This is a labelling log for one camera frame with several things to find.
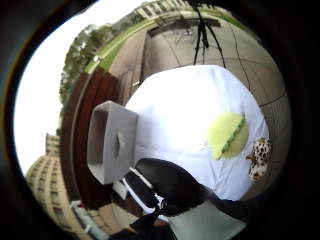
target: white fabric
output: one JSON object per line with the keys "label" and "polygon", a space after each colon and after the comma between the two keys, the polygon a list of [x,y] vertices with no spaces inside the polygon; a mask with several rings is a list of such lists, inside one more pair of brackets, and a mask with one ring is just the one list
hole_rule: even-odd
{"label": "white fabric", "polygon": [[[238,200],[250,188],[251,162],[246,156],[258,138],[269,137],[268,128],[254,97],[226,69],[196,65],[154,74],[126,108],[139,115],[135,163],[159,158],[178,164],[222,199]],[[206,145],[206,134],[212,120],[226,111],[245,114],[249,137],[237,156],[217,161]]]}

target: green sponge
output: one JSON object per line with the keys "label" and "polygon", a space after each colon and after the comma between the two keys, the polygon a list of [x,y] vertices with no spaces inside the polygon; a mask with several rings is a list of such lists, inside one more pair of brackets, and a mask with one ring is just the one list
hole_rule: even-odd
{"label": "green sponge", "polygon": [[208,144],[215,160],[232,158],[244,148],[249,135],[244,114],[225,112],[217,116],[208,129]]}

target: building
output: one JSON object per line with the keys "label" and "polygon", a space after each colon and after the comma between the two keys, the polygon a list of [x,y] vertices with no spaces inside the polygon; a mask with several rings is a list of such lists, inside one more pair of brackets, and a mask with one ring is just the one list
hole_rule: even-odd
{"label": "building", "polygon": [[28,170],[26,181],[43,210],[75,239],[107,239],[110,231],[96,211],[87,211],[81,201],[69,202],[63,181],[60,137],[46,135],[46,154]]}

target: grass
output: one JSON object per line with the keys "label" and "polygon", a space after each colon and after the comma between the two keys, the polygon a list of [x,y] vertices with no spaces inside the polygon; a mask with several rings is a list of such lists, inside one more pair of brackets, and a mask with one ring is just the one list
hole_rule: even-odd
{"label": "grass", "polygon": [[111,50],[111,52],[108,54],[107,57],[105,57],[99,64],[100,67],[102,67],[105,71],[108,71],[110,68],[113,59],[117,56],[118,52],[120,51],[123,44],[119,44],[117,47]]}

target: building window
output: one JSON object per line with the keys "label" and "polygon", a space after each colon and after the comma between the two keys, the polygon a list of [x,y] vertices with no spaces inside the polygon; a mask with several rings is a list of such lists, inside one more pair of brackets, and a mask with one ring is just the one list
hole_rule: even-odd
{"label": "building window", "polygon": [[166,12],[167,9],[162,5],[161,2],[158,2],[158,6],[161,8],[162,11]]}
{"label": "building window", "polygon": [[67,219],[64,217],[63,211],[61,208],[54,207],[53,211],[57,217],[58,223],[66,229],[70,229]]}
{"label": "building window", "polygon": [[60,204],[58,192],[51,191],[51,201],[54,204]]}
{"label": "building window", "polygon": [[150,12],[150,10],[149,10],[148,8],[143,7],[142,10],[145,11],[145,13],[146,13],[149,17],[152,16],[152,13]]}
{"label": "building window", "polygon": [[45,201],[45,192],[43,188],[38,188],[38,198],[39,201]]}

